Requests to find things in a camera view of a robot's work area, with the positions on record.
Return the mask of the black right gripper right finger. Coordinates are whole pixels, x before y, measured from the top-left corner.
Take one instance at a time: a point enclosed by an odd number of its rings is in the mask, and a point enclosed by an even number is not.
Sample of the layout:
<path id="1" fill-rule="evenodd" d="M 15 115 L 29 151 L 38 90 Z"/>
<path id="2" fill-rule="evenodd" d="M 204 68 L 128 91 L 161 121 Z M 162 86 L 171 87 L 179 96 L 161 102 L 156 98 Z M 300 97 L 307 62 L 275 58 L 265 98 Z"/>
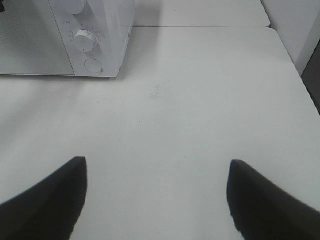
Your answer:
<path id="1" fill-rule="evenodd" d="M 318 240 L 320 213 L 291 196 L 243 160 L 230 163 L 227 203 L 246 240 Z"/>

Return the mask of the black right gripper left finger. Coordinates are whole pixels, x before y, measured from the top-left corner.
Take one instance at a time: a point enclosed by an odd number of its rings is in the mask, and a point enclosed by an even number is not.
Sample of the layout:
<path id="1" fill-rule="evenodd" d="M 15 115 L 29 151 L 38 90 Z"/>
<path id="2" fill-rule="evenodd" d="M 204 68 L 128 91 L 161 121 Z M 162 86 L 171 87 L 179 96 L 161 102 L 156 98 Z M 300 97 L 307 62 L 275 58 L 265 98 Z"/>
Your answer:
<path id="1" fill-rule="evenodd" d="M 2 240 L 69 240 L 88 189 L 87 160 L 77 156 L 0 205 Z"/>

